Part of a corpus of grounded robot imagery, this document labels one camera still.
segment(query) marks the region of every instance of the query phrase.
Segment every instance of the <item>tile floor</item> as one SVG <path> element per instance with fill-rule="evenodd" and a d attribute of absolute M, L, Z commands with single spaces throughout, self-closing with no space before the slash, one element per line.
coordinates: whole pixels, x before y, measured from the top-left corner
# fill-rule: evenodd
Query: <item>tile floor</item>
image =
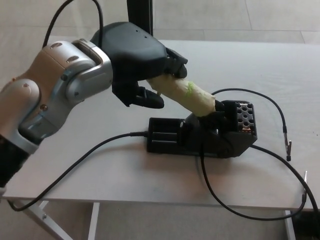
<path fill-rule="evenodd" d="M 62 2 L 0 0 L 0 88 L 28 68 Z M 126 0 L 100 3 L 105 24 L 128 19 Z M 154 0 L 153 4 L 154 35 L 159 39 L 320 44 L 319 0 Z M 77 0 L 61 14 L 52 34 L 89 38 L 97 26 L 92 2 Z M 91 208 L 88 203 L 70 202 L 51 202 L 46 207 L 76 240 L 88 236 Z M 221 208 L 112 203 L 101 206 L 96 239 L 283 240 L 285 236 L 283 222 L 249 221 Z M 52 238 L 2 201 L 0 239 Z"/>

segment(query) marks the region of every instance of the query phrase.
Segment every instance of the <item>robotic arm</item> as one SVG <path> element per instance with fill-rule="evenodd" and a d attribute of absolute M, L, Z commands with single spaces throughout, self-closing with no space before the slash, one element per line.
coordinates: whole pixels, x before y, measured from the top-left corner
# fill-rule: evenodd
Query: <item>robotic arm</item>
<path fill-rule="evenodd" d="M 91 41 L 47 45 L 30 68 L 0 93 L 0 188 L 43 139 L 55 134 L 71 110 L 110 86 L 127 106 L 163 108 L 156 93 L 138 81 L 163 74 L 184 78 L 187 60 L 129 22 L 103 28 L 103 48 Z"/>

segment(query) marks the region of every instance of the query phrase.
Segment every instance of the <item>wire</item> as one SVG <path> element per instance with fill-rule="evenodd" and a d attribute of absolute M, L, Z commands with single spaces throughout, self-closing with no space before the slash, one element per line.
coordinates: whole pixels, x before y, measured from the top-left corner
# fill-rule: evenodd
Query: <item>wire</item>
<path fill-rule="evenodd" d="M 40 199 L 42 199 L 57 183 L 59 183 L 72 169 L 74 169 L 78 164 L 80 164 L 83 160 L 86 159 L 90 154 L 92 154 L 95 150 L 100 148 L 101 146 L 117 139 L 125 138 L 125 137 L 147 137 L 148 132 L 147 131 L 139 131 L 139 132 L 130 132 L 118 136 L 111 137 L 107 140 L 104 140 L 100 142 L 98 145 L 94 146 L 91 148 L 86 154 L 84 154 L 82 157 L 80 157 L 74 164 L 72 164 L 61 176 L 59 176 L 53 183 L 50 184 L 42 193 L 39 194 L 35 199 L 27 203 L 26 205 L 22 207 L 16 207 L 13 202 L 8 200 L 8 203 L 10 207 L 16 211 L 16 212 L 21 212 L 23 210 L 26 210 L 30 206 L 34 205 L 36 202 L 38 202 Z"/>
<path fill-rule="evenodd" d="M 284 113 L 282 112 L 281 108 L 279 107 L 279 105 L 270 97 L 260 93 L 260 92 L 257 92 L 257 91 L 253 91 L 253 90 L 248 90 L 248 89 L 244 89 L 244 88 L 224 88 L 224 89 L 220 89 L 218 91 L 215 91 L 213 93 L 211 93 L 212 95 L 216 95 L 216 94 L 219 94 L 219 93 L 222 93 L 222 92 L 228 92 L 228 91 L 241 91 L 241 92 L 247 92 L 247 93 L 251 93 L 251 94 L 256 94 L 256 95 L 259 95 L 265 99 L 268 99 L 270 102 L 272 102 L 275 107 L 278 109 L 279 113 L 280 113 L 280 116 L 281 116 L 281 120 L 282 120 L 282 126 L 283 126 L 283 133 L 287 133 L 287 125 L 286 125 L 286 120 L 285 120 L 285 116 L 284 116 Z"/>
<path fill-rule="evenodd" d="M 223 201 L 221 201 L 218 196 L 215 194 L 215 192 L 213 191 L 209 179 L 208 179 L 208 175 L 207 175 L 207 171 L 206 171 L 206 166 L 205 166 L 205 155 L 204 155 L 204 150 L 203 150 L 203 146 L 201 147 L 202 150 L 200 151 L 200 160 L 201 160 L 201 168 L 202 168 L 202 173 L 203 173 L 203 177 L 205 180 L 205 183 L 211 193 L 211 195 L 215 198 L 215 200 L 221 205 L 223 206 L 225 209 L 227 209 L 228 211 L 230 211 L 231 213 L 238 215 L 242 218 L 245 219 L 251 219 L 251 220 L 258 220 L 258 221 L 278 221 L 278 220 L 284 220 L 284 219 L 288 219 L 288 218 L 292 218 L 294 216 L 296 216 L 297 214 L 299 214 L 305 207 L 306 201 L 307 201 L 307 195 L 305 193 L 302 194 L 302 202 L 300 207 L 293 213 L 289 214 L 289 215 L 285 215 L 285 216 L 279 216 L 279 217 L 255 217 L 255 216 L 248 216 L 245 214 L 242 214 L 240 212 L 237 212 L 235 210 L 233 210 L 232 208 L 230 208 L 229 206 L 227 206 L 226 204 L 224 204 Z M 289 163 L 287 163 L 286 160 L 284 160 L 283 158 L 281 158 L 281 161 L 285 161 L 286 164 L 290 165 Z"/>
<path fill-rule="evenodd" d="M 51 31 L 52 29 L 54 28 L 54 25 L 56 23 L 56 20 L 57 18 L 59 17 L 59 15 L 61 14 L 61 12 L 64 10 L 64 8 L 66 6 L 68 6 L 71 2 L 73 2 L 74 0 L 67 0 L 65 1 L 60 7 L 59 9 L 56 11 L 56 13 L 54 14 L 51 22 L 50 22 L 50 25 L 46 31 L 46 34 L 45 34 L 45 38 L 44 38 L 44 42 L 43 42 L 43 45 L 42 45 L 42 48 L 44 48 L 45 46 L 48 45 L 48 41 L 49 41 L 49 37 L 50 37 L 50 34 L 51 34 Z M 104 16 L 103 16 L 103 13 L 102 13 L 102 9 L 101 9 L 101 6 L 99 4 L 99 2 L 97 0 L 92 0 L 95 5 L 96 5 L 96 8 L 98 10 L 98 15 L 99 15 L 99 42 L 98 42 L 98 47 L 101 49 L 102 48 L 102 39 L 103 39 L 103 28 L 104 28 Z"/>

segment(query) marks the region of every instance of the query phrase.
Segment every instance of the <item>black stand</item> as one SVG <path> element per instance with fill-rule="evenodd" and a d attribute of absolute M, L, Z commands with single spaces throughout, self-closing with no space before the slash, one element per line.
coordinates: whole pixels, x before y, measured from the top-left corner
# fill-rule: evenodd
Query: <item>black stand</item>
<path fill-rule="evenodd" d="M 129 22 L 153 36 L 153 0 L 126 0 Z"/>

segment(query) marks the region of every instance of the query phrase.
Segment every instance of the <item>white table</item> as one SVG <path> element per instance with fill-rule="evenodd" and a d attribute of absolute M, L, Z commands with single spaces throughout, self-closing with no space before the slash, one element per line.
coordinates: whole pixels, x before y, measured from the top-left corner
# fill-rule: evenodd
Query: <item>white table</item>
<path fill-rule="evenodd" d="M 320 203 L 320 46 L 162 42 L 189 60 L 188 79 L 204 90 L 247 88 L 268 95 L 280 105 L 292 140 L 291 164 L 301 175 L 308 170 L 308 184 Z M 220 93 L 217 98 L 252 102 L 258 133 L 256 145 L 286 156 L 281 118 L 270 102 L 244 92 Z M 164 101 L 161 110 L 125 107 L 111 89 L 87 99 L 72 110 L 57 134 L 43 141 L 7 184 L 3 197 L 33 199 L 99 142 L 144 131 L 150 117 L 189 115 L 177 103 L 165 97 Z M 238 158 L 206 158 L 205 162 L 212 188 L 230 206 L 289 210 L 301 203 L 302 186 L 298 180 L 281 162 L 265 153 L 249 149 Z M 96 216 L 98 203 L 109 201 L 217 206 L 199 169 L 195 157 L 149 154 L 145 139 L 123 138 L 94 152 L 45 199 L 93 202 Z M 311 208 L 308 201 L 305 209 Z M 70 239 L 55 231 L 52 235 Z"/>

